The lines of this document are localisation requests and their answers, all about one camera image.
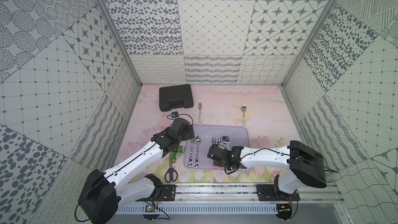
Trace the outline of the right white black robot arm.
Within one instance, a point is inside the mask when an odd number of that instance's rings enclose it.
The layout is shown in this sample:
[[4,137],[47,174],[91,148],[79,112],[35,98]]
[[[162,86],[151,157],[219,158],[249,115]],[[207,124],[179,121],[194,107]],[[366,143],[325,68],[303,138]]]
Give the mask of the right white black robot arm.
[[291,141],[288,146],[274,149],[234,146],[228,150],[221,145],[212,144],[207,157],[224,168],[228,175],[239,169],[254,167],[286,170],[285,174],[278,174],[274,178],[272,194],[275,197],[290,197],[304,186],[325,188],[325,173],[337,172],[324,165],[321,153],[299,141]]

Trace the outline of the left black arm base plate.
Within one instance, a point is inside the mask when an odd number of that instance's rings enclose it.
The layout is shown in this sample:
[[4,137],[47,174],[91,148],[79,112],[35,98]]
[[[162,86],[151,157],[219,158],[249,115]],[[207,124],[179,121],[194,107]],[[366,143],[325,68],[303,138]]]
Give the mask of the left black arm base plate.
[[147,198],[147,201],[149,202],[174,201],[176,195],[176,188],[177,188],[176,185],[173,184],[156,186],[152,195],[149,198]]

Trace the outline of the fork with pink handle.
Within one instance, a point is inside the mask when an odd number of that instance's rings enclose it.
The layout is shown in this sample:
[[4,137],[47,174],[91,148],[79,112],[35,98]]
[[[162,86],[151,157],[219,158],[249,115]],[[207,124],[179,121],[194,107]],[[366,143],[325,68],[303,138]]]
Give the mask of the fork with pink handle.
[[[215,137],[212,137],[212,144],[217,144],[217,139]],[[212,169],[215,170],[216,166],[214,164],[214,162],[212,162]]]

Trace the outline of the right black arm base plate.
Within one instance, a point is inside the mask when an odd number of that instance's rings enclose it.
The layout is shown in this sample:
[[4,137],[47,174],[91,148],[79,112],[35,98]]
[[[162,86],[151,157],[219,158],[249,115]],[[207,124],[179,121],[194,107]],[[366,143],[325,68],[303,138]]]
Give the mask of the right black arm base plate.
[[287,194],[280,191],[277,186],[271,184],[258,184],[256,185],[256,193],[259,201],[261,202],[288,202],[292,201],[300,201],[300,196],[298,192],[294,192],[293,194]]

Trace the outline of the fork with cow-pattern handle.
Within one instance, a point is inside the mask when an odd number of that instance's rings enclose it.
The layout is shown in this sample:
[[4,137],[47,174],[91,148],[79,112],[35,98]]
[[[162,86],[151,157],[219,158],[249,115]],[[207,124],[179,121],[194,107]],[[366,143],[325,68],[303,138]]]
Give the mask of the fork with cow-pattern handle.
[[192,167],[192,161],[193,161],[193,146],[195,143],[195,139],[192,138],[190,140],[190,154],[189,154],[189,160],[188,160],[188,167],[191,168]]

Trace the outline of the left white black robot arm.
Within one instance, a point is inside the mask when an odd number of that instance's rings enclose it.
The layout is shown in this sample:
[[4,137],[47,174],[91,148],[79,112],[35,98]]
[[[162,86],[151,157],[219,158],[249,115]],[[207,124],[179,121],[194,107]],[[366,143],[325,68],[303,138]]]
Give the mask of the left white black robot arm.
[[173,151],[177,151],[182,141],[194,138],[194,129],[183,118],[162,132],[155,134],[138,152],[120,164],[101,172],[91,172],[83,186],[78,207],[93,224],[105,224],[116,211],[137,200],[156,200],[160,197],[162,182],[153,174],[146,175],[138,182],[131,183],[151,164],[161,160]]

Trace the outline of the spoon with cow-pattern handle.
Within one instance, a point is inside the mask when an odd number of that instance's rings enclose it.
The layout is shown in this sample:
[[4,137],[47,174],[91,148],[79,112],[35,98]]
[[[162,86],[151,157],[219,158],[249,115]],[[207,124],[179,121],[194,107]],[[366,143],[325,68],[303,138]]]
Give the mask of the spoon with cow-pattern handle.
[[194,167],[197,169],[199,167],[199,146],[201,145],[202,140],[200,136],[195,138],[195,145],[197,147],[196,154],[195,154],[195,163]]

